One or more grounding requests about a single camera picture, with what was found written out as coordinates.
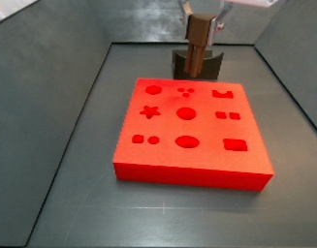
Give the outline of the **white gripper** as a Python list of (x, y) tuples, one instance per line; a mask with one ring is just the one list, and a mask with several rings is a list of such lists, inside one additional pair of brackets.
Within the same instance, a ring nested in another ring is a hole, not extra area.
[[(219, 13), (210, 21), (207, 45), (214, 44), (215, 34), (223, 29), (222, 19), (227, 15), (233, 8), (233, 3), (243, 4), (254, 7), (269, 8), (278, 0), (222, 0), (219, 2)], [(180, 21), (183, 24), (187, 23), (187, 18), (192, 14), (188, 0), (178, 0), (178, 6), (180, 10)]]

